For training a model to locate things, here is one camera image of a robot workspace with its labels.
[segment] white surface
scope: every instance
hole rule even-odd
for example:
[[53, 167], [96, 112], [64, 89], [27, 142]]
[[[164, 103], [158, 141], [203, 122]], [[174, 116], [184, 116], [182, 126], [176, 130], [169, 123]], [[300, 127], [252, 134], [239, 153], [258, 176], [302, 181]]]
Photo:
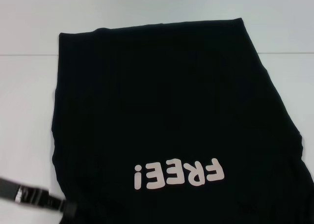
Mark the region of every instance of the white surface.
[[[51, 163], [60, 32], [242, 17], [258, 52], [314, 52], [313, 10], [312, 0], [0, 0], [0, 176], [62, 196]], [[314, 174], [314, 54], [260, 57]], [[60, 219], [0, 200], [1, 224]]]
[[313, 0], [0, 0], [0, 54], [57, 54], [60, 32], [242, 17], [258, 52], [314, 52]]
[[[0, 56], [0, 177], [64, 197], [52, 165], [56, 56]], [[0, 199], [1, 224], [58, 224], [61, 214]]]

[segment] white lettering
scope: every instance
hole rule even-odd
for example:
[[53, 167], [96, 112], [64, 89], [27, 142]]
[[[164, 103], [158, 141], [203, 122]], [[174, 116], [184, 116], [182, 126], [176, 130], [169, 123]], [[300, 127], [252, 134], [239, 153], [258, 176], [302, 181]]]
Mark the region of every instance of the white lettering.
[[221, 165], [219, 164], [217, 159], [212, 159], [211, 160], [212, 165], [208, 165], [206, 166], [206, 170], [207, 171], [216, 171], [216, 174], [209, 174], [207, 175], [207, 180], [208, 181], [218, 181], [218, 180], [222, 180], [225, 178], [225, 174], [224, 171], [221, 167]]
[[166, 185], [165, 179], [163, 178], [163, 173], [161, 169], [160, 163], [151, 163], [146, 165], [147, 169], [155, 169], [155, 171], [151, 171], [146, 173], [147, 178], [157, 178], [156, 182], [148, 182], [146, 187], [147, 189], [159, 189]]
[[[141, 165], [136, 165], [135, 166], [135, 171], [141, 171], [142, 170], [142, 166]], [[142, 174], [140, 172], [137, 172], [134, 175], [134, 188], [136, 190], [141, 189], [142, 186]]]
[[184, 183], [184, 173], [182, 169], [182, 163], [180, 159], [172, 159], [166, 161], [167, 165], [174, 164], [174, 167], [168, 168], [168, 174], [176, 174], [177, 177], [169, 177], [167, 179], [167, 184], [175, 185], [175, 184], [183, 184]]
[[[190, 171], [190, 174], [188, 175], [188, 181], [193, 186], [201, 186], [205, 184], [205, 175], [204, 175], [204, 169], [200, 162], [195, 162], [195, 167], [191, 166], [190, 164], [184, 164], [183, 165], [186, 170]], [[200, 181], [195, 181], [195, 177], [198, 175]]]

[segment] black fabric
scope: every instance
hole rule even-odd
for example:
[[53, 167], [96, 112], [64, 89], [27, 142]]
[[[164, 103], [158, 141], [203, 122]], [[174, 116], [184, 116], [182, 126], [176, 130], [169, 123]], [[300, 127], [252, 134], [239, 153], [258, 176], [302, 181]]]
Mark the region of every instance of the black fabric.
[[[78, 204], [63, 224], [314, 223], [302, 137], [242, 19], [60, 34], [52, 132]], [[167, 183], [173, 159], [183, 184]], [[148, 189], [154, 163], [165, 184]]]

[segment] t-shirt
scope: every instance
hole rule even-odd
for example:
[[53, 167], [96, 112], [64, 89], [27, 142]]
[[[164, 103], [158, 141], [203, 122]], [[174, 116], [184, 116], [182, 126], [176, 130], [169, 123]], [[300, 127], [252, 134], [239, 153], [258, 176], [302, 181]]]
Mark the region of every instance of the t-shirt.
[[313, 222], [302, 137], [242, 19], [61, 33], [52, 131], [78, 204], [61, 223]]

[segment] black t-shirt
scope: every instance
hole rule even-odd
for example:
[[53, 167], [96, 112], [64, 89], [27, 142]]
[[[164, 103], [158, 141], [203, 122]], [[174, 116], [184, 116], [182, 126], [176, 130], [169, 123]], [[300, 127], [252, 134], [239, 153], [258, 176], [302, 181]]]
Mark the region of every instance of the black t-shirt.
[[52, 131], [76, 224], [307, 224], [314, 185], [241, 19], [60, 34]]

